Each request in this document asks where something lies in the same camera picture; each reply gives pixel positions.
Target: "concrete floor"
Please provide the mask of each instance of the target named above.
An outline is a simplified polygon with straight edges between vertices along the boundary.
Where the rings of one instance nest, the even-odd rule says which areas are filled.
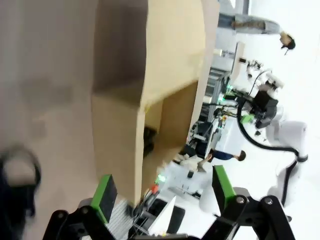
[[[91,85],[96,0],[0,2],[0,149],[23,143],[42,183],[26,240],[42,239],[51,214],[92,197],[96,177]]]

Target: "black object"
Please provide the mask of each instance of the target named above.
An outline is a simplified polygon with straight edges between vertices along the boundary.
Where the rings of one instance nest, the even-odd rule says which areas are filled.
[[[201,142],[199,141],[196,146],[195,146],[195,151],[196,151],[196,155],[199,157],[199,158],[202,158],[204,159],[205,156],[206,156],[206,150],[207,150],[207,145],[208,145],[208,142]]]
[[[235,100],[236,99],[236,96],[233,96],[233,95],[224,95],[224,100]]]
[[[111,174],[104,175],[100,180],[90,205],[99,211],[99,216],[105,224],[110,221],[117,195],[118,191],[113,176]]]
[[[255,135],[255,136],[260,136],[260,135],[261,135],[261,132],[259,132],[259,131],[257,130],[257,131],[255,131],[254,135]]]
[[[145,126],[143,131],[143,158],[150,154],[154,148],[154,137],[156,136],[157,131],[151,127]]]
[[[245,58],[240,57],[239,58],[239,63],[246,64],[247,60]]]
[[[186,145],[184,145],[183,149],[179,152],[179,154],[182,156],[188,154],[189,157],[193,157],[197,153],[196,153],[196,150],[192,146],[186,144]]]
[[[279,101],[271,98],[266,91],[258,91],[253,102],[255,106],[251,113],[257,119],[255,127],[257,129],[267,127],[276,116]]]
[[[230,80],[231,79],[229,77],[229,74],[224,76],[224,78],[221,81],[220,93],[225,94],[227,92],[228,84],[230,83]]]
[[[192,193],[191,196],[196,198],[196,199],[198,199],[198,200],[201,198],[201,194],[199,192],[197,192],[197,191]]]
[[[194,172],[193,171],[189,171],[188,175],[186,176],[188,179],[191,179],[194,176]]]
[[[21,156],[34,166],[34,184],[9,185],[4,170],[5,163]],[[21,145],[9,147],[0,153],[0,236],[4,240],[20,240],[27,217],[34,217],[35,193],[41,182],[37,157]]]
[[[166,201],[163,201],[157,198],[149,208],[148,212],[157,217],[159,216],[159,214],[161,213],[161,211],[164,209],[166,205],[167,205]],[[186,213],[185,209],[178,206],[173,207],[171,220],[167,230],[168,234],[176,234],[178,232],[180,225],[182,223],[182,220],[184,219],[185,213]]]
[[[288,218],[275,196],[256,201],[243,195],[233,197],[202,240],[226,240],[231,235],[232,239],[240,226],[252,227],[260,240],[295,240]]]
[[[161,205],[165,202],[155,201],[155,209],[151,214],[161,212]],[[171,218],[171,229],[168,233],[176,233],[179,229],[184,209],[176,207]],[[202,240],[227,240],[232,239],[240,226],[251,226],[260,240],[295,240],[293,232],[284,214],[279,200],[275,196],[266,196],[261,201],[243,195],[234,196],[224,208],[221,216],[218,216]],[[77,209],[68,214],[64,210],[55,211],[43,240],[79,240],[81,237],[90,235],[92,240],[115,240],[105,225],[100,221],[95,210],[90,206]],[[166,236],[165,239],[177,239],[176,235]],[[149,239],[162,239],[162,237],[150,236]],[[194,236],[180,237],[183,240],[198,240]]]
[[[197,134],[208,138],[210,136],[211,129],[213,128],[212,122],[206,121],[198,124]]]

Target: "metal rack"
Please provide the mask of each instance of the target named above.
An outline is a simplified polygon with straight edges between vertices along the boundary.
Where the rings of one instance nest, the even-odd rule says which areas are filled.
[[[220,93],[226,91],[230,81],[230,74],[230,71],[217,67],[210,68],[208,82],[205,89],[205,96],[210,98],[210,103],[216,104]],[[207,122],[213,122],[215,110],[216,106],[214,105],[202,105],[200,117]]]

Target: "cardboard box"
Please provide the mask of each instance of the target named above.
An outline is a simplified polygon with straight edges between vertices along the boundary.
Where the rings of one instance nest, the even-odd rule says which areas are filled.
[[[133,205],[186,143],[205,48],[201,0],[99,3],[91,99],[97,175],[112,174]],[[157,135],[143,159],[145,126]]]

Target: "gray pants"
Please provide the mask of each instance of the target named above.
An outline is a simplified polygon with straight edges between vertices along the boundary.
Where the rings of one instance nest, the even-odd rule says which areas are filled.
[[[218,20],[218,28],[235,30],[235,28],[232,27],[232,22],[234,22],[235,20],[236,18],[234,15],[220,13]]]

